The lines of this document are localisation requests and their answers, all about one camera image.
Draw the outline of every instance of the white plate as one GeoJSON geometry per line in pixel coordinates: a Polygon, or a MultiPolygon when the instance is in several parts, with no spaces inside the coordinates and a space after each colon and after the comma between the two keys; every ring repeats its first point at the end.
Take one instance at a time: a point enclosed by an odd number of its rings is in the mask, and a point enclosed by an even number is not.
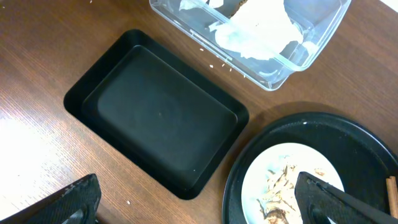
{"type": "Polygon", "coordinates": [[[327,175],[322,180],[344,191],[337,171],[329,160],[318,151],[297,143],[272,146],[257,156],[244,176],[242,208],[248,224],[264,223],[257,199],[267,192],[268,170],[274,172],[282,170],[286,157],[289,157],[290,162],[298,165],[300,171],[312,175],[315,175],[314,169],[323,169],[327,175]]]}

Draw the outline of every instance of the table top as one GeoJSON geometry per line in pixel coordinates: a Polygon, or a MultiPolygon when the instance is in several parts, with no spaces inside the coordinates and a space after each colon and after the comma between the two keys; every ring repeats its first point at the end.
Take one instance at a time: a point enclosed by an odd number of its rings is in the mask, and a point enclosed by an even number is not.
{"type": "Polygon", "coordinates": [[[297,112],[342,114],[398,152],[396,21],[378,0],[353,1],[314,64],[267,92],[200,51],[148,0],[0,1],[0,219],[96,173],[106,223],[221,223],[224,186],[241,149],[265,125],[297,112]],[[171,194],[63,107],[65,93],[129,29],[144,31],[250,112],[193,200],[171,194]]]}

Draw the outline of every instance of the black tray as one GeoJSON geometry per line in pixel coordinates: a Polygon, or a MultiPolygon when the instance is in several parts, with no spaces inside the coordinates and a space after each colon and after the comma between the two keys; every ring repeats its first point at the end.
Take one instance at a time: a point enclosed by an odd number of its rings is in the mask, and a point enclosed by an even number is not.
{"type": "Polygon", "coordinates": [[[139,30],[124,33],[64,105],[183,199],[200,193],[249,119],[240,102],[139,30]]]}
{"type": "Polygon", "coordinates": [[[285,142],[322,153],[339,173],[347,194],[389,213],[386,178],[398,174],[397,157],[355,122],[327,113],[300,113],[266,126],[240,153],[224,191],[223,223],[246,223],[241,203],[246,171],[265,149],[285,142]]]}

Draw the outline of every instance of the empty black tray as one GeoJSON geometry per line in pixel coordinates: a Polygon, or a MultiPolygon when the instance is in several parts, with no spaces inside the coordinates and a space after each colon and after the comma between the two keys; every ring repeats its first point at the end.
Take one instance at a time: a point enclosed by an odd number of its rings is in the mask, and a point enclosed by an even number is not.
{"type": "Polygon", "coordinates": [[[82,76],[65,108],[176,196],[196,197],[247,109],[139,30],[82,76]]]}

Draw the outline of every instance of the clear plastic container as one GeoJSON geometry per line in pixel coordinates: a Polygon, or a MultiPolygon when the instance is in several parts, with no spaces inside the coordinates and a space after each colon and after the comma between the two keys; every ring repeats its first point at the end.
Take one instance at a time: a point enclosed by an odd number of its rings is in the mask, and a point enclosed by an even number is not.
{"type": "Polygon", "coordinates": [[[303,34],[303,43],[290,42],[281,53],[273,52],[269,60],[241,57],[239,52],[223,49],[215,41],[210,25],[229,23],[239,32],[250,35],[261,43],[256,34],[228,19],[238,8],[241,0],[224,0],[213,9],[202,0],[189,0],[196,8],[179,10],[181,0],[150,0],[153,10],[178,27],[182,32],[224,60],[265,90],[278,89],[294,72],[307,69],[326,46],[340,24],[351,0],[284,0],[285,11],[292,24],[303,34]]]}

